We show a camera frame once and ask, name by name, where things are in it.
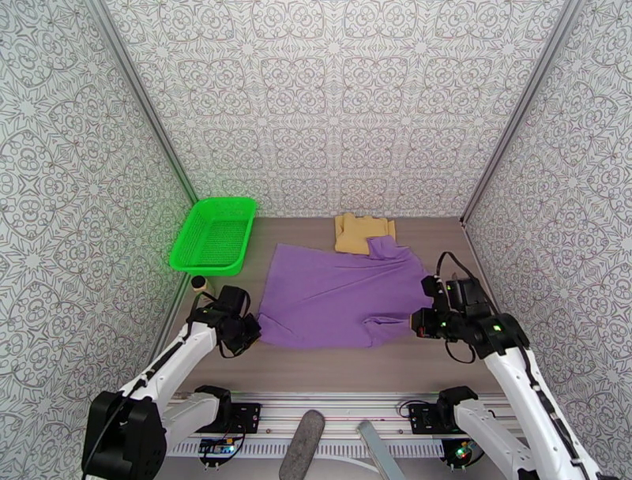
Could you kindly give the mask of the tan garment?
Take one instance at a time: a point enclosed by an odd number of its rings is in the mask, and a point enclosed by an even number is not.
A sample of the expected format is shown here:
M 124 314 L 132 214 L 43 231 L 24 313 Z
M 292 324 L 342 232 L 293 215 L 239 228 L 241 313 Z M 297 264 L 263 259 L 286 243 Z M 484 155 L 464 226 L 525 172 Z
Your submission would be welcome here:
M 368 239 L 391 236 L 397 239 L 394 220 L 373 216 L 355 216 L 350 212 L 334 218 L 335 245 L 338 253 L 368 255 Z

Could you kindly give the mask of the slotted metal panel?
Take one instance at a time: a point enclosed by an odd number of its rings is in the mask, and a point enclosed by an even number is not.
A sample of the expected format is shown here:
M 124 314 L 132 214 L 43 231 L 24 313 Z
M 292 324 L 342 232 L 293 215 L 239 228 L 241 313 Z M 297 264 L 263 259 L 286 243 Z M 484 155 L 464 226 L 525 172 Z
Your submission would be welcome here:
M 197 458 L 204 454 L 201 446 L 202 438 L 194 438 L 178 444 L 167 455 L 182 458 Z M 240 450 L 238 457 L 255 458 L 281 458 L 285 455 L 290 444 L 289 439 L 249 439 Z M 445 455 L 442 442 L 427 438 L 412 440 L 395 439 L 384 440 L 389 453 L 394 458 L 439 458 Z M 319 442 L 316 453 L 317 458 L 342 457 L 363 459 L 370 454 L 366 445 L 361 440 L 333 440 L 325 439 Z

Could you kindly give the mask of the left circuit board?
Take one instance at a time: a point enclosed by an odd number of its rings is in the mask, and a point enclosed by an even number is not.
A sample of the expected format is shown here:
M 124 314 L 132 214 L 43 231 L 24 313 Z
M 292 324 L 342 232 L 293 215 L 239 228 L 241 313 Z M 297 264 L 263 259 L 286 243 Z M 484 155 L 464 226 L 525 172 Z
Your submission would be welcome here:
M 197 456 L 205 468 L 219 468 L 227 463 L 238 451 L 239 443 L 232 439 L 203 438 Z

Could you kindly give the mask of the flat metal bar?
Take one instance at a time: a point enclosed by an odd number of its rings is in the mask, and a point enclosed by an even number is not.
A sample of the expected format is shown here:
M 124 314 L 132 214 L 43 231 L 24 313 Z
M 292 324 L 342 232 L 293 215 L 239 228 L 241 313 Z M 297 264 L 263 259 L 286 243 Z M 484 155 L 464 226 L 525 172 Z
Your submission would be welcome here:
M 356 431 L 364 443 L 382 480 L 406 480 L 404 472 L 370 421 L 362 421 L 358 424 Z

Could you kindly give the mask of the green plastic laundry basket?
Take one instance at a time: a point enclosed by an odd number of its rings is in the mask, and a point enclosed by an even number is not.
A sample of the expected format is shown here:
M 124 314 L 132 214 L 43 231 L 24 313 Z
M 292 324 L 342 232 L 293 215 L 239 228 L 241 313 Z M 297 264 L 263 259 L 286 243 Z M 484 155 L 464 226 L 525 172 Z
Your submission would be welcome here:
M 192 276 L 235 276 L 258 210 L 249 197 L 209 197 L 188 213 L 169 256 L 170 267 Z

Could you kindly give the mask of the purple t-shirt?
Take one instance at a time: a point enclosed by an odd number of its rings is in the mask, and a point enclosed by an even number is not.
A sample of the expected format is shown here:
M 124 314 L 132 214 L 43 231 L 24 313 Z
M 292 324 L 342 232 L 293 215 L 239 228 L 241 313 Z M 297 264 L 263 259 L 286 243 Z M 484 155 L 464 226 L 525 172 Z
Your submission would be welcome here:
M 379 347 L 410 333 L 430 308 L 420 259 L 390 236 L 367 255 L 278 244 L 258 309 L 261 341 L 287 348 Z

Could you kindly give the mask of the grey felt-covered bar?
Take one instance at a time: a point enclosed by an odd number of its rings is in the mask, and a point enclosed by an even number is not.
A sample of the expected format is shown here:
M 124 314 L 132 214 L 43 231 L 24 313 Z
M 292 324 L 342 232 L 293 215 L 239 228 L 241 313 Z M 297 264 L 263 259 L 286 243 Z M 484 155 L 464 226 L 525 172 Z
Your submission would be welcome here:
M 301 418 L 280 465 L 279 480 L 305 480 L 325 428 L 325 417 L 308 410 Z

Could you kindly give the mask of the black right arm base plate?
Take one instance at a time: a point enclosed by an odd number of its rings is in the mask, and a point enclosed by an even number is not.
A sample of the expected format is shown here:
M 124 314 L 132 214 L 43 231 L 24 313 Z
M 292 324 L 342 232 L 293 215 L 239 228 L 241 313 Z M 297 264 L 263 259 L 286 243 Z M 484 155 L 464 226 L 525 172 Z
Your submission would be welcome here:
M 408 420 L 413 434 L 464 434 L 457 426 L 453 406 L 444 403 L 411 403 L 407 406 Z

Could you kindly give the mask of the aluminium mounting rail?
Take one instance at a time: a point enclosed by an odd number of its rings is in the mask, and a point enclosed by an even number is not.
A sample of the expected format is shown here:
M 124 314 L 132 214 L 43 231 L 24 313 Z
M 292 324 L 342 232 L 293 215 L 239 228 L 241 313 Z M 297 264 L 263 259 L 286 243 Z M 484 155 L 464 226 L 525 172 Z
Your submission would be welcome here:
M 413 439 L 410 421 L 406 418 L 411 403 L 434 403 L 436 392 L 233 392 L 236 403 L 259 403 L 261 415 L 258 432 L 248 437 L 289 438 L 308 410 L 325 417 L 323 437 L 328 440 L 357 438 L 357 425 L 372 422 L 386 440 Z

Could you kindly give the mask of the circuit board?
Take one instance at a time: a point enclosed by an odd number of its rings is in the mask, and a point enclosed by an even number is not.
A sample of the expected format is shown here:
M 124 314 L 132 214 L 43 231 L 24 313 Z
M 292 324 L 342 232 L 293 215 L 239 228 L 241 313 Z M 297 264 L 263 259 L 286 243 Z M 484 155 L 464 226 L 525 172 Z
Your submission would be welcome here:
M 451 470 L 465 470 L 484 457 L 483 449 L 472 439 L 442 439 L 442 462 Z
M 232 439 L 203 438 L 197 456 L 205 468 L 219 468 L 227 463 L 238 451 L 239 443 Z

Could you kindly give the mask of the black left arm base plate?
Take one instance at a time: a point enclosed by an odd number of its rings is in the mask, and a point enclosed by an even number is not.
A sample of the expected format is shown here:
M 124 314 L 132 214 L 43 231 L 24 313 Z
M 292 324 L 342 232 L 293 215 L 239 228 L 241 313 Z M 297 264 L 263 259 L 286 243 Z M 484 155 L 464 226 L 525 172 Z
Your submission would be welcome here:
M 261 404 L 236 402 L 231 405 L 230 434 L 251 435 L 258 432 Z

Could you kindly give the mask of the right circuit board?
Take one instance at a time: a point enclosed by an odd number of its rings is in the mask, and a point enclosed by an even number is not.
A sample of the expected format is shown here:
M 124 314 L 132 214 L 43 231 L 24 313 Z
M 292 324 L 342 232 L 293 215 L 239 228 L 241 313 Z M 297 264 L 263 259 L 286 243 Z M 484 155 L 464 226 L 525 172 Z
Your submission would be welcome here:
M 442 439 L 442 462 L 451 470 L 465 470 L 484 457 L 483 449 L 472 439 Z

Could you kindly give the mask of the aluminium corner post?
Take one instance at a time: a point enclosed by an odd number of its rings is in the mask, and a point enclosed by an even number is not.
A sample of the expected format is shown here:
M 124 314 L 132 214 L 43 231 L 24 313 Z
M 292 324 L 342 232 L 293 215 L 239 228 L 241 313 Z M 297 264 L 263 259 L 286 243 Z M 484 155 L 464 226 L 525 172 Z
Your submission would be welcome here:
M 158 111 L 134 64 L 134 60 L 115 25 L 114 18 L 107 7 L 106 0 L 85 0 L 85 3 L 96 22 L 96 27 L 100 31 L 104 44 L 111 52 L 118 71 L 126 82 L 139 111 L 144 116 L 145 121 L 152 131 L 152 135 L 173 170 L 179 185 L 190 203 L 195 204 L 199 200 L 199 197 L 175 150 L 173 141 L 165 129 L 164 124 L 161 122 Z
M 466 228 L 480 198 L 487 188 L 487 184 L 491 180 L 512 141 L 514 141 L 514 138 L 517 136 L 527 113 L 529 113 L 534 101 L 537 99 L 540 89 L 550 74 L 552 67 L 555 65 L 556 58 L 566 44 L 586 2 L 587 0 L 564 1 L 540 56 L 532 68 L 527 83 L 517 98 L 515 108 L 512 110 L 505 127 L 501 131 L 498 142 L 492 150 L 491 156 L 485 168 L 482 170 L 482 174 L 476 183 L 472 195 L 461 213 L 459 222 L 463 228 Z

